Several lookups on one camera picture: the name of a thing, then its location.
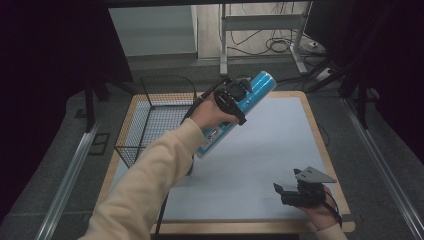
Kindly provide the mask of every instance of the white surface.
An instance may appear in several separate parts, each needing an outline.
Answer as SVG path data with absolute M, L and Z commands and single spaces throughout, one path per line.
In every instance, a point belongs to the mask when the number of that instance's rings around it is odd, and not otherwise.
M 125 56 L 197 52 L 192 6 L 109 9 Z
M 282 205 L 273 187 L 295 191 L 294 168 L 326 173 L 300 99 L 265 98 L 246 118 L 204 159 L 195 158 L 191 176 L 171 190 L 164 220 L 306 219 Z M 125 171 L 120 161 L 113 183 Z

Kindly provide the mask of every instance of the hand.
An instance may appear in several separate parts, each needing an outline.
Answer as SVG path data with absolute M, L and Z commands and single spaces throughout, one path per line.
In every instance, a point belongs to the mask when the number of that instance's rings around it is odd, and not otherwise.
M 224 113 L 216 105 L 213 93 L 203 100 L 190 116 L 200 129 L 214 128 L 222 122 L 238 123 L 238 118 L 234 115 Z
M 326 186 L 324 186 L 324 190 L 331 195 L 330 189 L 328 189 Z M 325 201 L 334 208 L 336 206 L 336 203 L 334 200 L 326 194 Z M 326 228 L 329 228 L 331 226 L 334 226 L 337 224 L 336 218 L 331 214 L 330 211 L 328 211 L 327 208 L 320 205 L 317 208 L 304 208 L 304 207 L 298 207 L 298 209 L 302 210 L 303 212 L 308 215 L 309 219 L 311 220 L 312 224 L 320 230 L 324 230 Z

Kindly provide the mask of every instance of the gray floor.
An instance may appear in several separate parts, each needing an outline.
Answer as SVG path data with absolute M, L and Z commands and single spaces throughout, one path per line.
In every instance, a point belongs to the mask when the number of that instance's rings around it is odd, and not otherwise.
M 180 75 L 192 80 L 199 91 L 205 90 L 219 78 L 218 61 L 168 61 L 165 64 L 131 63 L 135 79 L 139 76 Z M 297 77 L 290 57 L 249 58 L 230 61 L 232 77 L 244 74 L 255 76 L 266 70 L 276 79 Z M 306 82 L 305 86 L 314 84 Z M 284 84 L 277 90 L 299 90 L 303 83 Z M 339 82 L 335 82 L 316 93 L 308 94 L 316 121 L 321 126 L 322 136 L 338 174 L 345 197 L 355 218 L 356 230 L 348 233 L 349 239 L 414 239 L 396 203 L 393 201 L 370 154 L 361 142 L 346 108 L 337 96 Z M 74 191 L 64 209 L 54 232 L 53 239 L 76 239 L 83 235 L 94 208 L 101 184 L 108 167 L 113 146 L 117 139 L 123 117 L 131 96 L 123 90 L 108 85 L 111 99 L 105 103 L 98 133 L 109 133 L 106 151 L 93 145 L 82 167 Z M 83 110 L 84 95 L 71 97 L 62 127 L 48 150 L 37 172 L 5 218 L 0 239 L 34 239 L 45 214 L 54 198 L 60 182 L 84 134 L 85 119 L 78 118 Z M 420 183 L 424 180 L 424 167 L 409 148 L 381 119 L 372 104 L 367 105 L 369 132 L 378 144 L 389 167 L 403 190 L 411 199 L 418 213 L 424 214 L 424 195 Z M 282 239 L 271 236 L 268 239 Z M 313 234 L 302 234 L 300 239 L 315 239 Z

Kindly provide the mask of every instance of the wire mesh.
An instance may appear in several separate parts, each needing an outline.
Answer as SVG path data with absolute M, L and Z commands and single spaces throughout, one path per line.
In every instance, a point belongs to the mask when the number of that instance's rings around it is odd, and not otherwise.
M 133 97 L 115 146 L 128 168 L 150 143 L 181 124 L 197 97 L 193 83 L 184 77 L 140 80 L 143 92 Z

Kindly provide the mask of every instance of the black curtain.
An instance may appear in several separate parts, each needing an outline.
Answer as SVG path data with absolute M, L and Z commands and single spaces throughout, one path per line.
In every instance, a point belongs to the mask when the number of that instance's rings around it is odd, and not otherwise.
M 106 100 L 105 82 L 132 77 L 101 2 L 2 1 L 0 15 L 3 219 L 61 126 L 67 100 L 84 89 L 85 79 L 103 90 Z
M 424 163 L 423 12 L 423 1 L 398 1 L 366 65 L 378 111 Z

